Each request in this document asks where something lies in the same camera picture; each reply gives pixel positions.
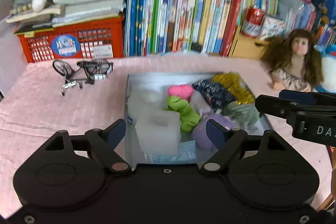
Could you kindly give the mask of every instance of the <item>gold tinsel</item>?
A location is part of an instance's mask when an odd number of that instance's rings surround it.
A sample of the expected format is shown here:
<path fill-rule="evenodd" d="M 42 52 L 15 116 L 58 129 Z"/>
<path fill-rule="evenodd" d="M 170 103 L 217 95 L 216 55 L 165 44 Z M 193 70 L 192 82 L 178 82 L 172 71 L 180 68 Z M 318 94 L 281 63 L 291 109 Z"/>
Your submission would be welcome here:
<path fill-rule="evenodd" d="M 222 73 L 211 79 L 211 82 L 222 84 L 226 89 L 237 98 L 237 104 L 252 104 L 255 101 L 252 93 L 240 85 L 240 79 L 237 73 Z"/>

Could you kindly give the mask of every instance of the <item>pink tablecloth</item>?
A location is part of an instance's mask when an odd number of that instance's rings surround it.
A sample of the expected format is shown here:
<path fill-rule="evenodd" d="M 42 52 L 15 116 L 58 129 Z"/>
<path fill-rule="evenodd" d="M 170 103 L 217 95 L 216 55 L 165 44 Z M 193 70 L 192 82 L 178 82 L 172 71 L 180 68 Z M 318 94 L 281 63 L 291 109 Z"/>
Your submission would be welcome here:
<path fill-rule="evenodd" d="M 69 61 L 75 68 L 75 61 Z M 270 78 L 259 61 L 197 55 L 114 60 L 114 71 L 104 81 L 70 89 L 65 97 L 63 79 L 52 62 L 29 64 L 8 96 L 0 103 L 0 214 L 8 217 L 21 204 L 12 186 L 19 166 L 55 131 L 83 134 L 106 128 L 123 117 L 126 77 L 148 71 L 236 71 L 255 96 L 278 93 L 269 88 Z M 313 202 L 318 207 L 330 193 L 331 164 L 325 146 L 296 140 L 285 120 L 269 117 L 273 128 L 316 169 L 320 188 Z M 123 156 L 123 144 L 117 147 Z"/>

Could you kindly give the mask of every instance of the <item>red can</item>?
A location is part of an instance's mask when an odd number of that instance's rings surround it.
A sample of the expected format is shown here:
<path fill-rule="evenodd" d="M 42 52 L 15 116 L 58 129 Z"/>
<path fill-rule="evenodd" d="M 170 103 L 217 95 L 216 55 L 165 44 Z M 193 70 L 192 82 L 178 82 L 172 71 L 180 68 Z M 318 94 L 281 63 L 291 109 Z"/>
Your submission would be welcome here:
<path fill-rule="evenodd" d="M 248 37 L 256 38 L 259 34 L 265 12 L 257 8 L 249 8 L 246 13 L 241 33 Z"/>

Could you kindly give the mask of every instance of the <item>green fabric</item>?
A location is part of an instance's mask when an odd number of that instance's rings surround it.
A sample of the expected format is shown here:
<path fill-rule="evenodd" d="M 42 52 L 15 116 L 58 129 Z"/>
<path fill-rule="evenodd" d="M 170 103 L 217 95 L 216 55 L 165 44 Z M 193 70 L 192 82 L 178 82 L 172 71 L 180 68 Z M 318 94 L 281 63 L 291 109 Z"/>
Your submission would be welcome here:
<path fill-rule="evenodd" d="M 240 124 L 247 123 L 252 126 L 259 120 L 259 112 L 254 104 L 237 105 L 236 102 L 231 102 L 222 106 L 221 109 L 223 116 L 228 116 Z"/>
<path fill-rule="evenodd" d="M 167 104 L 169 111 L 180 113 L 181 132 L 190 132 L 201 120 L 200 115 L 194 112 L 187 100 L 177 96 L 168 96 Z"/>

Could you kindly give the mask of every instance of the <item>doll hair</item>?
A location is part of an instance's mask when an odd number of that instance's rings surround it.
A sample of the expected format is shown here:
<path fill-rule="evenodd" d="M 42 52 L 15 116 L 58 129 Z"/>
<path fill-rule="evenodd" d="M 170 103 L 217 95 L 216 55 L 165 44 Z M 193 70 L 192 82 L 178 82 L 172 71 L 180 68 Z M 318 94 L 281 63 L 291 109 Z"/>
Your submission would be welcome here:
<path fill-rule="evenodd" d="M 279 68 L 289 69 L 292 66 L 292 42 L 297 37 L 307 38 L 309 40 L 308 52 L 304 57 L 304 80 L 312 87 L 315 87 L 323 82 L 323 76 L 321 55 L 314 49 L 315 37 L 310 32 L 303 29 L 296 29 L 292 31 L 286 39 L 272 37 L 264 50 L 261 60 L 270 66 L 271 72 Z"/>

